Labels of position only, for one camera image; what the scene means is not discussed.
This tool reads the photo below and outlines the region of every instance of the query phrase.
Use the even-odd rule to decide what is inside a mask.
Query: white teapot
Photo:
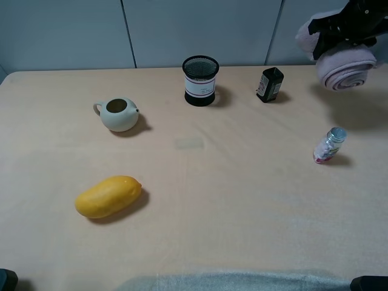
[[[96,102],[93,105],[102,123],[113,132],[124,132],[135,126],[139,118],[139,109],[128,98],[115,98],[106,102]]]

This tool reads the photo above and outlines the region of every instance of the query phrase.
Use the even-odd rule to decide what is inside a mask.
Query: mesh pen holder
[[[217,61],[208,56],[192,56],[182,65],[185,73],[186,101],[194,106],[207,106],[215,99]]]

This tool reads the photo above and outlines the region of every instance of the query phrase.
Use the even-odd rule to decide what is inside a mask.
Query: table surface
[[[17,72],[0,86],[0,263],[32,290],[113,290],[143,275],[219,269],[322,270],[343,279],[388,269],[388,66],[344,93],[314,66],[223,67],[217,101],[184,100],[181,69]],[[141,112],[113,134],[95,101]],[[339,154],[315,164],[333,126]],[[113,175],[144,186],[125,211],[90,221],[75,198]]]

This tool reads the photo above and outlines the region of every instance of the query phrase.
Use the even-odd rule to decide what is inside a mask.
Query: white label
[[[205,98],[214,93],[216,77],[206,81],[195,81],[185,76],[186,92],[196,98]]]
[[[273,94],[279,93],[280,86],[281,86],[281,83],[275,86],[275,89],[274,89],[274,91],[273,91]]]
[[[264,75],[261,76],[260,84],[259,84],[259,89],[257,89],[257,93],[259,93],[260,96],[264,96],[267,86],[268,86],[268,78]]]

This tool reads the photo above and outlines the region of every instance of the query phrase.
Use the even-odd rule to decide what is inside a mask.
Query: black object
[[[353,279],[350,284],[351,291],[387,291],[388,277],[362,276]]]
[[[192,56],[183,62],[185,76],[184,97],[194,106],[207,106],[215,99],[215,76],[219,70],[217,61],[209,56]]]
[[[259,89],[256,91],[257,97],[264,103],[275,100],[283,79],[284,75],[278,68],[265,70],[260,79]]]
[[[14,271],[0,269],[0,291],[14,291],[18,276]]]
[[[320,32],[313,52],[315,60],[340,42],[352,45],[365,44],[371,47],[377,43],[376,36],[388,32],[388,1],[349,0],[338,14],[313,19],[309,33]]]

